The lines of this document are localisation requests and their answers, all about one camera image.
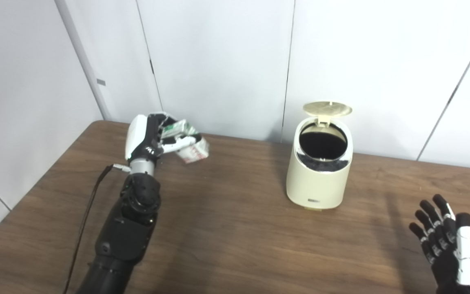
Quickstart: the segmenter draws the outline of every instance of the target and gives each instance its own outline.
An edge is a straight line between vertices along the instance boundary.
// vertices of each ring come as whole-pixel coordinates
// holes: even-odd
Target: trash can
[[[305,208],[334,208],[342,203],[353,158],[351,132],[334,117],[352,109],[337,102],[313,102],[304,105],[304,111],[311,117],[295,131],[286,192]]]

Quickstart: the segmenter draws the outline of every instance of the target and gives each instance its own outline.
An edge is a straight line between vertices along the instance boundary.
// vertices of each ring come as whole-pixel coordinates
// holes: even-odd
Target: black cable
[[[112,170],[113,165],[109,165],[104,168],[102,171],[101,175],[97,178],[97,182],[95,183],[95,186],[93,187],[92,194],[90,195],[90,199],[88,199],[88,204],[86,204],[86,211],[84,212],[84,215],[82,216],[82,222],[79,227],[79,235],[77,236],[77,242],[75,243],[75,249],[73,249],[73,255],[71,259],[71,264],[70,264],[70,269],[69,269],[69,274],[67,278],[67,282],[65,283],[65,289],[63,290],[63,294],[67,294],[67,291],[69,290],[69,285],[70,285],[70,279],[71,275],[73,272],[73,267],[75,266],[75,260],[77,259],[77,252],[79,251],[79,245],[81,244],[81,239],[82,239],[82,233],[84,232],[84,226],[86,225],[86,219],[88,219],[88,214],[90,213],[90,208],[92,207],[93,200],[95,199],[95,194],[97,193],[97,188],[99,188],[99,184],[101,181],[104,179],[104,177],[107,175],[107,173]]]

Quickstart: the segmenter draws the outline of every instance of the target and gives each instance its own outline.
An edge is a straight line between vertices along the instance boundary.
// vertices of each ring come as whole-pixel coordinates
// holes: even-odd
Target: cable connector
[[[129,166],[125,166],[125,165],[117,164],[117,163],[113,164],[113,168],[119,169],[120,171],[125,172],[125,173],[129,173],[130,171],[132,171],[132,169]]]

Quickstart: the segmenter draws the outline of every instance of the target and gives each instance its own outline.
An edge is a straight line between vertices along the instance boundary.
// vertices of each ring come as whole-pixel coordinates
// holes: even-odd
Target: robotic arm
[[[454,215],[449,203],[436,194],[433,202],[436,211],[427,200],[420,202],[416,223],[410,230],[420,240],[423,254],[431,264],[438,284],[437,294],[470,294],[470,214]]]
[[[161,205],[160,184],[153,177],[157,160],[201,140],[200,134],[161,139],[162,128],[177,121],[165,113],[138,115],[130,124],[125,158],[129,172],[120,197],[95,243],[95,259],[77,294],[122,294],[134,266],[144,257]]]

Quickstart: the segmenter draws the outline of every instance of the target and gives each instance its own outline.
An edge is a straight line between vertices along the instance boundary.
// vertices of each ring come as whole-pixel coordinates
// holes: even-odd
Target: open lid
[[[303,109],[308,115],[317,117],[317,126],[319,127],[329,127],[332,117],[346,116],[353,111],[345,104],[329,101],[304,104]]]

